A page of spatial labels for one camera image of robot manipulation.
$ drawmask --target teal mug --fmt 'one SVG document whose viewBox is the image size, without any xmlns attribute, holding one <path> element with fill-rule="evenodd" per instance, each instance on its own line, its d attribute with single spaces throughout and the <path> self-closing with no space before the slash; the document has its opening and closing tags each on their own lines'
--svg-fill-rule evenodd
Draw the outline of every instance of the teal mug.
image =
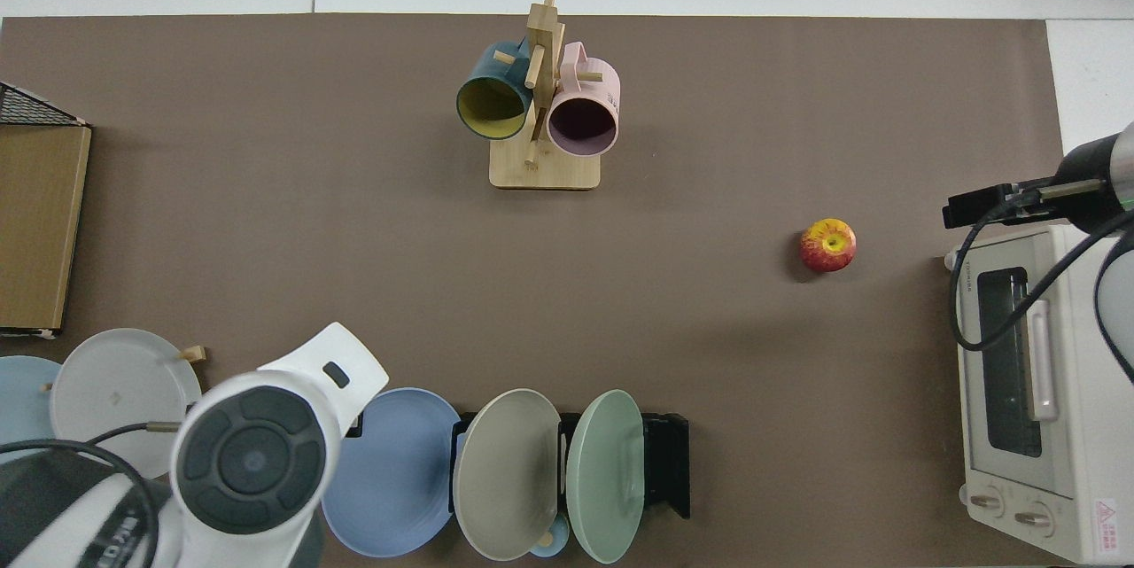
<svg viewBox="0 0 1134 568">
<path fill-rule="evenodd" d="M 488 139 L 515 136 L 532 104 L 532 91 L 524 87 L 531 62 L 527 40 L 490 44 L 457 92 L 462 122 Z"/>
</svg>

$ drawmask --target wire basket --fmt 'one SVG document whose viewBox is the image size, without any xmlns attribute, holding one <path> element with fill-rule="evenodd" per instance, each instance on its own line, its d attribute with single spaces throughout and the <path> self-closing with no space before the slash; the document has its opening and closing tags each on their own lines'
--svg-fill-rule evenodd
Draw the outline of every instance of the wire basket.
<svg viewBox="0 0 1134 568">
<path fill-rule="evenodd" d="M 87 127 L 86 120 L 36 99 L 27 91 L 0 83 L 0 125 L 64 125 Z"/>
</svg>

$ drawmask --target oven door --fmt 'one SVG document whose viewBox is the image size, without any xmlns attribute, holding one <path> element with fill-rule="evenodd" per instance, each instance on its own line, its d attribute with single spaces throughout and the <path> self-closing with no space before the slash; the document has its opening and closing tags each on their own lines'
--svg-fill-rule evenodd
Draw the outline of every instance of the oven door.
<svg viewBox="0 0 1134 568">
<path fill-rule="evenodd" d="M 983 339 L 1055 264 L 1049 232 L 976 246 L 965 260 L 960 324 Z M 972 468 L 1070 497 L 1066 407 L 1060 406 L 1058 288 L 1047 290 L 1002 339 L 979 353 L 963 351 Z"/>
</svg>

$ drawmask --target plate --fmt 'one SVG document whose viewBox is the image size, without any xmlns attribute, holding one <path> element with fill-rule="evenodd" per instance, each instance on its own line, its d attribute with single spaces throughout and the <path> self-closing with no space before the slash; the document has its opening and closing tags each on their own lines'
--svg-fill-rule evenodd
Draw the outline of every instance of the plate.
<svg viewBox="0 0 1134 568">
<path fill-rule="evenodd" d="M 53 438 L 51 393 L 44 383 L 56 381 L 59 363 L 8 355 L 0 358 L 0 444 Z M 0 455 L 0 464 L 32 455 L 35 450 Z"/>
<path fill-rule="evenodd" d="M 468 426 L 454 472 L 465 539 L 496 561 L 526 554 L 558 508 L 559 414 L 531 389 L 507 391 Z"/>
<path fill-rule="evenodd" d="M 457 410 L 424 389 L 379 393 L 363 409 L 362 435 L 342 441 L 323 495 L 335 536 L 366 557 L 398 557 L 449 522 L 449 456 Z"/>
<path fill-rule="evenodd" d="M 528 552 L 541 559 L 548 559 L 549 557 L 559 554 L 562 549 L 567 548 L 567 540 L 569 539 L 570 525 L 567 524 L 567 518 L 560 512 L 556 515 L 556 520 L 551 523 L 551 529 L 544 533 Z"/>
<path fill-rule="evenodd" d="M 158 334 L 110 329 L 93 334 L 67 356 L 51 390 L 57 438 L 85 441 L 138 422 L 184 422 L 201 399 L 189 363 Z M 176 433 L 126 433 L 100 446 L 121 456 L 143 477 L 169 473 Z"/>
<path fill-rule="evenodd" d="M 567 451 L 567 516 L 583 550 L 613 563 L 629 550 L 645 508 L 642 413 L 627 391 L 583 412 Z"/>
</svg>

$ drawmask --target white toaster oven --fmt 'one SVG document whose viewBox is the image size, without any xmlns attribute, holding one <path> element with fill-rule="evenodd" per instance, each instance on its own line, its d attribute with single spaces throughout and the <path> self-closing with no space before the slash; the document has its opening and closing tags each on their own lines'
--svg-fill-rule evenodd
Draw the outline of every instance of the white toaster oven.
<svg viewBox="0 0 1134 568">
<path fill-rule="evenodd" d="M 1000 324 L 1083 237 L 1044 226 L 975 241 L 959 282 L 965 337 Z M 1077 563 L 1134 562 L 1134 387 L 1094 317 L 1110 246 L 1073 262 L 1004 339 L 959 349 L 968 515 Z"/>
</svg>

